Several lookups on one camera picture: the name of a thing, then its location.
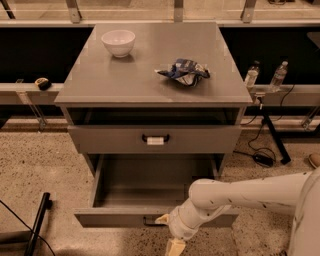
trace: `cable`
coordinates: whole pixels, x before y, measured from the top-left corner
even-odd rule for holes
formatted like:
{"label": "cable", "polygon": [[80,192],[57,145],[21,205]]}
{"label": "cable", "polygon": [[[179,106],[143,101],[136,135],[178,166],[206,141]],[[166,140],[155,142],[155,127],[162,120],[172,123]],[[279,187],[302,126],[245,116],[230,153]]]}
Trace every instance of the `cable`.
{"label": "cable", "polygon": [[7,206],[2,200],[0,200],[0,203],[1,203],[5,208],[7,208],[7,210],[8,210],[9,212],[11,212],[18,220],[20,220],[20,222],[21,222],[23,225],[25,225],[25,226],[32,232],[32,234],[36,235],[36,236],[39,237],[43,242],[45,242],[46,245],[48,246],[48,248],[50,249],[52,255],[55,256],[55,254],[54,254],[51,246],[48,244],[48,242],[47,242],[44,238],[42,238],[39,234],[35,233],[35,232],[33,231],[33,229],[30,228],[16,213],[15,213],[13,210],[11,210],[10,207]]}
{"label": "cable", "polygon": [[[292,90],[294,89],[295,86],[296,86],[296,84],[294,83],[292,85],[291,89],[282,97],[282,99],[280,101],[280,108],[283,107],[282,104],[283,104],[283,101],[284,101],[285,97],[287,97],[292,92]],[[278,117],[277,119],[272,120],[272,121],[279,121],[282,117],[283,117],[283,114],[280,117]]]}
{"label": "cable", "polygon": [[244,124],[240,124],[240,125],[248,125],[251,124],[256,118],[257,118],[258,114],[256,114],[249,122],[244,123]]}
{"label": "cable", "polygon": [[[252,142],[256,141],[258,139],[258,137],[260,136],[260,133],[262,131],[262,128],[263,126],[265,125],[264,122],[262,122],[261,124],[261,127],[258,131],[258,134],[256,135],[255,138],[251,139],[249,142],[248,142],[248,146],[254,150],[255,152],[253,154],[249,154],[249,153],[246,153],[246,152],[242,152],[242,151],[237,151],[237,150],[234,150],[233,153],[237,153],[237,154],[242,154],[242,155],[246,155],[246,156],[249,156],[249,157],[252,157],[253,160],[255,161],[255,163],[257,163],[258,165],[262,166],[262,167],[272,167],[273,163],[276,162],[276,155],[275,153],[270,149],[270,148],[266,148],[266,147],[261,147],[261,148],[255,148],[251,145]],[[266,164],[263,164],[261,161],[258,161],[258,157],[264,157],[266,160],[268,160],[268,162],[272,162],[270,163],[270,165],[266,165]]]}

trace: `blue and white package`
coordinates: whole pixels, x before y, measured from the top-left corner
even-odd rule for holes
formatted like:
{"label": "blue and white package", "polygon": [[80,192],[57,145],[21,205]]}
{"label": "blue and white package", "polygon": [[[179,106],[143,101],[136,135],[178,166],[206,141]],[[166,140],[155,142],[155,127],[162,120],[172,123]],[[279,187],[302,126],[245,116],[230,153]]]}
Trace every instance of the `blue and white package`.
{"label": "blue and white package", "polygon": [[175,79],[187,87],[194,87],[202,78],[209,78],[207,69],[193,60],[177,59],[170,71],[155,70],[158,74]]}

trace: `drawer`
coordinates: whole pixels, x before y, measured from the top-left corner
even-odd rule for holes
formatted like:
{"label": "drawer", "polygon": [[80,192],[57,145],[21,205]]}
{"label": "drawer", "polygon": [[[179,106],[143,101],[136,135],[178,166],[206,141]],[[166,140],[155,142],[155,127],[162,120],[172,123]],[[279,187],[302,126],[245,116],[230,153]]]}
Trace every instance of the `drawer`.
{"label": "drawer", "polygon": [[232,153],[241,133],[235,125],[69,126],[79,153]]}
{"label": "drawer", "polygon": [[[190,184],[213,178],[211,155],[100,155],[88,208],[75,209],[83,227],[154,226],[188,198]],[[230,210],[210,223],[231,226]]]}

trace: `white bowl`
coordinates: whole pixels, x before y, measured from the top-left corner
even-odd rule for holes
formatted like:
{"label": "white bowl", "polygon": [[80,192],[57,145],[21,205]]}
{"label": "white bowl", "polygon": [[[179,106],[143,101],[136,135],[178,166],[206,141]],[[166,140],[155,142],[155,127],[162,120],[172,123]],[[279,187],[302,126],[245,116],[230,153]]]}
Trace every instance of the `white bowl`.
{"label": "white bowl", "polygon": [[102,35],[101,40],[115,57],[127,56],[133,49],[136,36],[128,30],[112,30]]}

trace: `water bottle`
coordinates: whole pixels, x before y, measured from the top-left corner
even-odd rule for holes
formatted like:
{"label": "water bottle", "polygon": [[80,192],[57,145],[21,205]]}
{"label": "water bottle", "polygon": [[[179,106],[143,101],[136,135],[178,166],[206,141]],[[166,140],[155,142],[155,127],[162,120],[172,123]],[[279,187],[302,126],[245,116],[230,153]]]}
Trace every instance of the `water bottle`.
{"label": "water bottle", "polygon": [[251,91],[251,89],[253,88],[257,80],[257,77],[260,73],[259,65],[260,65],[260,62],[255,60],[253,62],[253,65],[248,69],[248,73],[246,75],[246,78],[244,79],[244,84],[249,91]]}
{"label": "water bottle", "polygon": [[283,61],[282,64],[276,69],[276,72],[274,73],[274,76],[271,80],[270,86],[271,86],[272,92],[277,92],[280,90],[280,85],[282,85],[282,82],[286,77],[287,73],[288,73],[288,62]]}

